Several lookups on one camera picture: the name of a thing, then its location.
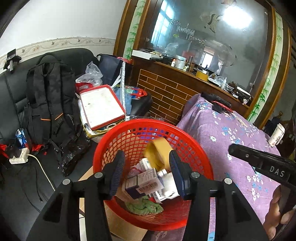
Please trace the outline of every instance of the purple floral bedsheet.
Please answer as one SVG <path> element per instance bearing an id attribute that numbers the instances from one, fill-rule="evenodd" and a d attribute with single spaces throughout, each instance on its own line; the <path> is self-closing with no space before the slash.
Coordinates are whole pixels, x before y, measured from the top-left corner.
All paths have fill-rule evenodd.
<path id="1" fill-rule="evenodd" d="M 243 126 L 233 115 L 212 110 L 212 105 L 200 94 L 194 95 L 185 105 L 182 119 L 177 125 L 190 134 L 204 149 L 214 172 L 214 179 L 221 181 L 231 178 L 245 198 L 251 204 L 255 213 L 263 223 L 269 209 L 272 194 L 279 183 L 270 178 L 255 173 L 245 161 L 232 157 L 228 147 L 232 143 L 245 145 L 257 150 L 280 155 L 276 147 L 271 147 L 265 133 L 253 126 L 238 113 L 235 115 L 248 126 Z M 215 200 L 211 199 L 210 229 L 208 241 L 215 235 Z M 153 241 L 182 240 L 185 228 L 174 231 L 154 232 L 149 239 Z"/>

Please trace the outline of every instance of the sofa backrest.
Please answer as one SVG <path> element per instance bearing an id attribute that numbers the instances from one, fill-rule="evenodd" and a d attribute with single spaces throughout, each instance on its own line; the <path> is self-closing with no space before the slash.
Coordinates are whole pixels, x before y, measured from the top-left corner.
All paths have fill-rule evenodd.
<path id="1" fill-rule="evenodd" d="M 55 51 L 54 55 L 70 65 L 78 77 L 85 73 L 86 66 L 99 61 L 93 53 L 84 48 L 72 48 Z M 8 70 L 0 74 L 0 144 L 15 137 L 21 127 L 24 106 L 27 104 L 26 79 L 29 69 L 35 66 L 40 56 L 19 63 L 11 74 Z"/>

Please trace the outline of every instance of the measuring tape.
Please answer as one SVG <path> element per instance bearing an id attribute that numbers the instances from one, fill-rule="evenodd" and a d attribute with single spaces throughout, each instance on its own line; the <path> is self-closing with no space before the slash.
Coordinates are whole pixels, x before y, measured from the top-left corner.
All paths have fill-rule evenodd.
<path id="1" fill-rule="evenodd" d="M 120 92 L 121 92 L 120 102 L 122 103 L 122 106 L 123 106 L 123 108 L 124 108 L 124 110 L 126 112 L 126 98 L 125 98 L 125 86 L 124 86 L 125 75 L 126 75 L 126 63 L 125 63 L 125 61 L 123 61 L 122 62 L 122 67 L 120 69 L 120 74 L 116 78 L 113 85 L 111 86 L 111 89 L 113 89 L 120 82 Z"/>

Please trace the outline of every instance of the screw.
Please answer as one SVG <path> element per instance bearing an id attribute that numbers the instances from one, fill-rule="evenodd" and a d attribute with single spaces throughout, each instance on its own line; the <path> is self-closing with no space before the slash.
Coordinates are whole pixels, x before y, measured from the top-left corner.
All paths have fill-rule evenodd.
<path id="1" fill-rule="evenodd" d="M 101 178 L 102 176 L 103 176 L 103 173 L 101 173 L 101 172 L 97 172 L 97 173 L 94 175 L 95 178 Z"/>
<path id="2" fill-rule="evenodd" d="M 68 185 L 70 182 L 71 182 L 70 179 L 65 179 L 65 180 L 63 180 L 63 184 L 64 184 L 64 185 Z"/>
<path id="3" fill-rule="evenodd" d="M 230 178 L 225 178 L 224 182 L 228 185 L 232 184 L 232 180 Z"/>
<path id="4" fill-rule="evenodd" d="M 200 177 L 200 174 L 198 172 L 193 172 L 193 173 L 191 173 L 191 176 L 194 178 L 198 178 L 198 177 Z"/>

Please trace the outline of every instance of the charging cable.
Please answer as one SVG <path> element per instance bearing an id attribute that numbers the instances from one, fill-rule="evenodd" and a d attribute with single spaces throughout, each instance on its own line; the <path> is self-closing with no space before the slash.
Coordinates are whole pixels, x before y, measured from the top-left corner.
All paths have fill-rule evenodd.
<path id="1" fill-rule="evenodd" d="M 39 163 L 39 165 L 40 165 L 40 167 L 41 167 L 41 170 L 43 171 L 44 175 L 46 176 L 46 178 L 47 178 L 48 182 L 50 183 L 52 189 L 55 191 L 55 188 L 54 188 L 52 182 L 50 181 L 50 179 L 49 179 L 48 176 L 46 175 L 46 173 L 45 173 L 45 171 L 44 171 L 44 169 L 43 169 L 43 167 L 42 167 L 40 161 L 38 160 L 38 158 L 35 157 L 34 155 L 31 155 L 31 154 L 27 154 L 27 155 L 28 155 L 28 156 L 31 156 L 31 157 L 33 157 L 33 158 L 35 158 L 35 159 L 37 160 L 37 162 Z"/>

